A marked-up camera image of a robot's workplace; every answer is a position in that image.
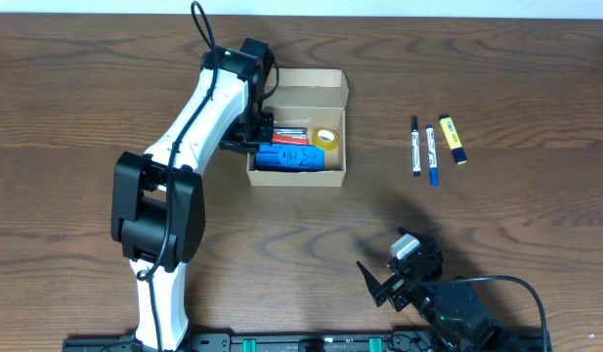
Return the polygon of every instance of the roll of tape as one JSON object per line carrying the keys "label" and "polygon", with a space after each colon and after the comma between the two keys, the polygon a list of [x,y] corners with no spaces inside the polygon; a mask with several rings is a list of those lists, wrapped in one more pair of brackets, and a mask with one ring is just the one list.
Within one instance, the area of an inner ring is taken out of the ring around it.
{"label": "roll of tape", "polygon": [[324,151],[331,151],[338,147],[338,132],[330,128],[315,128],[312,144]]}

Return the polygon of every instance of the box lid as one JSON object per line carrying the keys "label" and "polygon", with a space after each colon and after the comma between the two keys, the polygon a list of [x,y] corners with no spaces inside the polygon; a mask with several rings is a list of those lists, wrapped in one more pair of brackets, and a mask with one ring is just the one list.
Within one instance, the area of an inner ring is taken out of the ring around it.
{"label": "box lid", "polygon": [[[277,81],[271,70],[266,91]],[[280,68],[280,85],[265,107],[343,110],[349,87],[341,69]]]}

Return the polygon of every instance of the white wall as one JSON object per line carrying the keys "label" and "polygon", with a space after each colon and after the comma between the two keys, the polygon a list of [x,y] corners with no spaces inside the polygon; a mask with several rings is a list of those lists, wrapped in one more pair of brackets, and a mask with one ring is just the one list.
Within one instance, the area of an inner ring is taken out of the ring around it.
{"label": "white wall", "polygon": [[[0,12],[187,14],[191,0],[0,0]],[[603,19],[603,0],[201,0],[207,14]]]}

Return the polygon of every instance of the wooden table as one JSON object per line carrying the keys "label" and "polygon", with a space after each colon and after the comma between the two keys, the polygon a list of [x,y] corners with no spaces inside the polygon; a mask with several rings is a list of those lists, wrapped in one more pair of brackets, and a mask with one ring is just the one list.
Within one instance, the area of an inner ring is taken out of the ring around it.
{"label": "wooden table", "polygon": [[[281,66],[344,69],[348,170],[341,189],[251,188],[243,155],[214,155],[187,278],[195,327],[424,326],[375,308],[355,265],[387,278],[403,226],[440,241],[447,278],[531,283],[556,350],[603,351],[603,22],[211,22],[220,45],[250,35]],[[190,16],[0,15],[0,351],[138,324],[109,235],[113,166],[175,119],[205,49]],[[438,126],[445,112],[469,161],[455,166],[439,132],[434,189],[426,168],[411,175],[409,117]],[[538,327],[521,287],[481,294],[511,327]]]}

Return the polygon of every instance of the wooden surface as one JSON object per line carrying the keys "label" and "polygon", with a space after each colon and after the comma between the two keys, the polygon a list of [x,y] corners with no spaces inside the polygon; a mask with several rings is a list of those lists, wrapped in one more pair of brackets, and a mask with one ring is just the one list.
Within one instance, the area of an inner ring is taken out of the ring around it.
{"label": "wooden surface", "polygon": [[[211,21],[220,45],[251,35],[282,66],[344,69],[348,170],[342,189],[251,188],[242,155],[214,155],[187,278],[196,327],[424,326],[410,308],[375,308],[355,265],[387,278],[403,226],[437,237],[448,278],[531,283],[556,350],[603,351],[603,22]],[[138,324],[109,235],[112,168],[184,106],[200,40],[189,16],[0,15],[0,351]],[[438,126],[444,112],[469,161],[455,166],[437,130],[432,189],[426,167],[410,174],[409,116]],[[511,327],[538,326],[519,286],[481,292]]]}

